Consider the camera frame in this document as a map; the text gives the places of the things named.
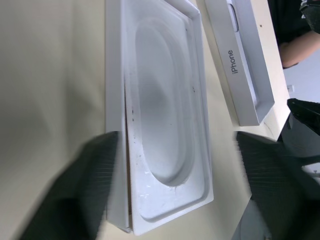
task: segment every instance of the table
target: table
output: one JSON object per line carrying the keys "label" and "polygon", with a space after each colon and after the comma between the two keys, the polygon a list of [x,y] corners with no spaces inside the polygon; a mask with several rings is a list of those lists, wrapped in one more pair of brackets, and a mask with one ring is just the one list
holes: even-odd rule
{"label": "table", "polygon": [[[0,3],[0,233],[19,235],[53,177],[80,145],[104,132],[104,0]],[[111,224],[100,240],[231,239],[250,198],[234,131],[277,139],[289,97],[267,0],[252,0],[275,105],[265,123],[239,127],[204,0],[203,45],[215,199],[145,235]]]}

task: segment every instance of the black object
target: black object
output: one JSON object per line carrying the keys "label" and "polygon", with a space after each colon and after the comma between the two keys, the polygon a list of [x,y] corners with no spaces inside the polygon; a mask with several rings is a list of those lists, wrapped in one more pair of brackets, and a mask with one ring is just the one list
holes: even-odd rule
{"label": "black object", "polygon": [[300,11],[305,16],[311,30],[320,34],[320,0],[308,0],[302,4]]}
{"label": "black object", "polygon": [[111,188],[118,132],[100,135],[54,181],[21,240],[94,240]]}
{"label": "black object", "polygon": [[236,139],[256,202],[272,240],[318,240],[320,185],[282,143],[238,132]]}
{"label": "black object", "polygon": [[320,103],[291,98],[287,105],[297,120],[320,136]]}

